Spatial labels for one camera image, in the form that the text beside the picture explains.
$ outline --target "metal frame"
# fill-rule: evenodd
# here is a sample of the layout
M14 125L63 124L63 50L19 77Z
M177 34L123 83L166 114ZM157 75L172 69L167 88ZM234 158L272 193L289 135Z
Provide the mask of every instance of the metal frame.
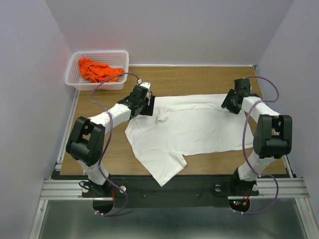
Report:
M63 141L59 154L56 160L55 170L60 171L67 137L70 134L72 122L76 105L79 99L80 91L76 90L72 102L72 108L69 115L69 119L64 132ZM319 227L311 208L309 193L306 187L306 183L301 178L293 178L288 159L283 157L285 167L291 178L279 178L279 198L295 198L296 204L301 215L301 219L309 239L319 239ZM82 198L82 188L78 185L80 180L45 180L41 190L38 208L33 221L30 239L38 239L43 224L46 207L49 200L92 200L88 198ZM272 179L258 179L257 184L259 187L259 196L252 196L251 198L273 198L276 192L275 183ZM237 197L228 197L229 199L237 199ZM106 200L110 201L112 198L94 198L94 200Z

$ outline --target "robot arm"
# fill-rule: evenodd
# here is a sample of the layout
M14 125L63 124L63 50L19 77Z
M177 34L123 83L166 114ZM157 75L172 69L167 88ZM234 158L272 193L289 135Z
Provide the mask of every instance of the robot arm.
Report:
M227 108L235 114L240 110L248 113L254 104L260 101L258 95L250 93L249 79L238 79L235 80L235 89L231 89L226 96L222 108ZM292 118L280 115L264 102L258 103L252 109L250 116L257 122L257 128L253 141L254 151L248 161L255 171L261 174L270 163L290 153ZM239 186L243 181L254 182L257 177L258 175L245 162L234 172L233 182Z
M143 82L136 85L129 96L118 101L109 113L112 115L113 128L129 121L138 115L153 115L155 96L151 92L151 84ZM99 159L102 156L104 136L110 131L110 117L107 112L90 118L79 117L74 124L66 144L66 152L76 159L87 173L89 179L98 185L106 181L99 170ZM109 173L100 165L103 173Z

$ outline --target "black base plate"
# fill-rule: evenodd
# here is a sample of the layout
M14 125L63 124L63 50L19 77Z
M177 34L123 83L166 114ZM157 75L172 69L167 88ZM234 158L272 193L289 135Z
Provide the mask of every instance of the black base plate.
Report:
M228 196L234 195L229 190L231 175L219 176L175 176L161 187L152 176L110 176L118 186L125 186L129 195L128 208L161 207L229 207ZM220 192L215 191L220 185ZM111 197L111 189L95 195L83 193L83 197ZM251 196L259 195L250 191ZM115 207L120 208L125 202L125 195L115 188Z

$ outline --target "white t-shirt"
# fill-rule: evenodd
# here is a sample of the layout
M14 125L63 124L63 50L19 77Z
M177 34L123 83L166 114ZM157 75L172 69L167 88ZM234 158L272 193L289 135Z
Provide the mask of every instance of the white t-shirt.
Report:
M157 97L153 116L133 118L126 136L135 157L163 186L181 171L183 155L242 149L245 114L221 108L226 94ZM252 147L250 128L245 147Z

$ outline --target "screw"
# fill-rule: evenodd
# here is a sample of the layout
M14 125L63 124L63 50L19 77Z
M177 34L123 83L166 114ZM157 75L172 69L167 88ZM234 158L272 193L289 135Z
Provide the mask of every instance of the screw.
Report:
M126 192L126 187L125 187L125 186L121 186L120 188L121 188L124 192Z
M217 193L221 192L221 186L220 186L219 184L217 184L217 185L215 186L215 191L216 191Z
M253 190L254 192L257 192L257 191L258 191L258 186L257 186L257 184L254 184L252 190Z

